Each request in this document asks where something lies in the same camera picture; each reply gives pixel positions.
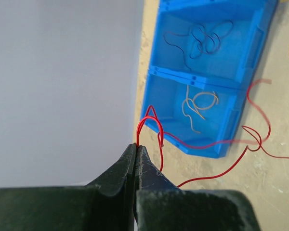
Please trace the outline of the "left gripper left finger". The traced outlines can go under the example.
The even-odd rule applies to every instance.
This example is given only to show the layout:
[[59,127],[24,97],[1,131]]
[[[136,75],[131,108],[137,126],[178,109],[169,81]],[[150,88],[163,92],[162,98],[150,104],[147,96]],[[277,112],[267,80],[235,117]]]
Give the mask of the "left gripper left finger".
[[0,188],[0,231],[132,231],[136,154],[84,186]]

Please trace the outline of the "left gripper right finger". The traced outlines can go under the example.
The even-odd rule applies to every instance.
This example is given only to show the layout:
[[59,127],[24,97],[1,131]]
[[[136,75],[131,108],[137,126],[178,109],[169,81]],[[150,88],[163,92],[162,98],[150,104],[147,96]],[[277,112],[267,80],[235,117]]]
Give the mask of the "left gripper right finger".
[[140,231],[259,231],[247,197],[235,190],[181,190],[137,151],[135,211]]

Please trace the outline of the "blue three-compartment plastic bin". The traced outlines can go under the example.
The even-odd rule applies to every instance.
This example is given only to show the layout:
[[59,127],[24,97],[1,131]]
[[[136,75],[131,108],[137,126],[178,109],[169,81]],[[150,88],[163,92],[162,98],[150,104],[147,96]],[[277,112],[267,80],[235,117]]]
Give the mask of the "blue three-compartment plastic bin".
[[262,55],[276,0],[162,0],[141,116],[186,154],[224,157]]

